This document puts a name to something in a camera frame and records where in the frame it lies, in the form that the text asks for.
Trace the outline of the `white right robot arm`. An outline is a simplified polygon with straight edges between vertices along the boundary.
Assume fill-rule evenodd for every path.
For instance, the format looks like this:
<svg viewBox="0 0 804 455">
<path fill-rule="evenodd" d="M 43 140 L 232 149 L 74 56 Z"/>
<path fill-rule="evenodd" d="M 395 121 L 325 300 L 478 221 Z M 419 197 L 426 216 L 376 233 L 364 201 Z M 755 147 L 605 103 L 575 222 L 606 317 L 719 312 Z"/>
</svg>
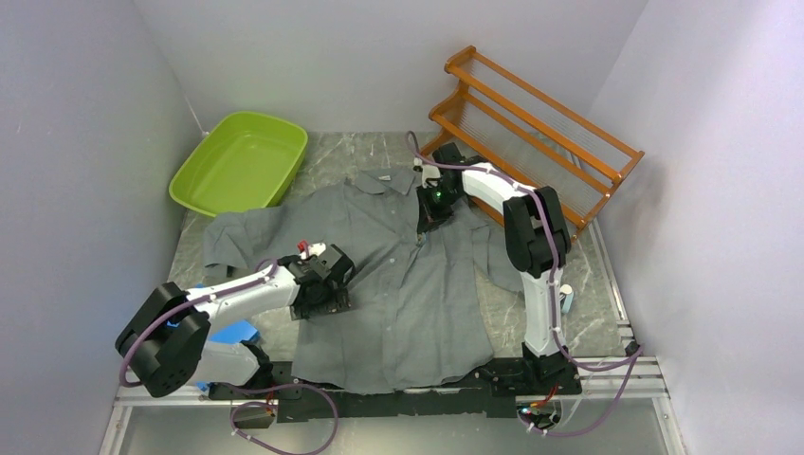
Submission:
<svg viewBox="0 0 804 455">
<path fill-rule="evenodd" d="M 546 356 L 565 347 L 559 288 L 571 249 L 557 192 L 525 185 L 478 155 L 465 157 L 454 143 L 438 147 L 428 157 L 419 155 L 415 165 L 422 172 L 422 185 L 416 191 L 419 235 L 443 225 L 463 196 L 481 200 L 502 216 L 505 251 L 522 279 L 524 351 L 535 356 L 522 366 L 521 380 L 531 392 L 548 391 L 556 384 L 558 371 Z"/>
</svg>

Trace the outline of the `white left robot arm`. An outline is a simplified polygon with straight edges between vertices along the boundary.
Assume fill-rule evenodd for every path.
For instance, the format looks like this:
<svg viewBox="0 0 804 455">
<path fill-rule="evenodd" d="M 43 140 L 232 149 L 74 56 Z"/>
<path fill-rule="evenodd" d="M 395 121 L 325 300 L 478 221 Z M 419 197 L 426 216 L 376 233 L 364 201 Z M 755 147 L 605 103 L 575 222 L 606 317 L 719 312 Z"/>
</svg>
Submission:
<svg viewBox="0 0 804 455">
<path fill-rule="evenodd" d="M 252 341 L 212 336 L 272 310 L 286 309 L 294 320 L 346 311 L 355 274 L 355 263 L 338 246 L 301 243 L 297 254 L 266 260 L 229 282 L 192 289 L 163 283 L 115 341 L 119 384 L 142 387 L 153 398 L 197 383 L 258 398 L 275 386 L 269 355 Z"/>
</svg>

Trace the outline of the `grey button-up shirt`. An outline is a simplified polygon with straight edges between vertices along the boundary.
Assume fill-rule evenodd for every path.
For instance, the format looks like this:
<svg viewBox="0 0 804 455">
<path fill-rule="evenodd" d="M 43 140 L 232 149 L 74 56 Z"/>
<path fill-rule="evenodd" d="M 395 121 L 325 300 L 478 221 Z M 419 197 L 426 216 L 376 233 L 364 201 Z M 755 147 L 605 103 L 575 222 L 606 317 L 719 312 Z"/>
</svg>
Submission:
<svg viewBox="0 0 804 455">
<path fill-rule="evenodd" d="M 293 373 L 363 394 L 439 385 L 494 355 L 479 304 L 478 273 L 522 290 L 503 230 L 465 200 L 419 236 L 420 175 L 363 171 L 278 207 L 216 216 L 203 237 L 209 275 L 252 269 L 296 251 L 300 241 L 338 246 L 354 262 L 350 310 L 304 320 Z"/>
</svg>

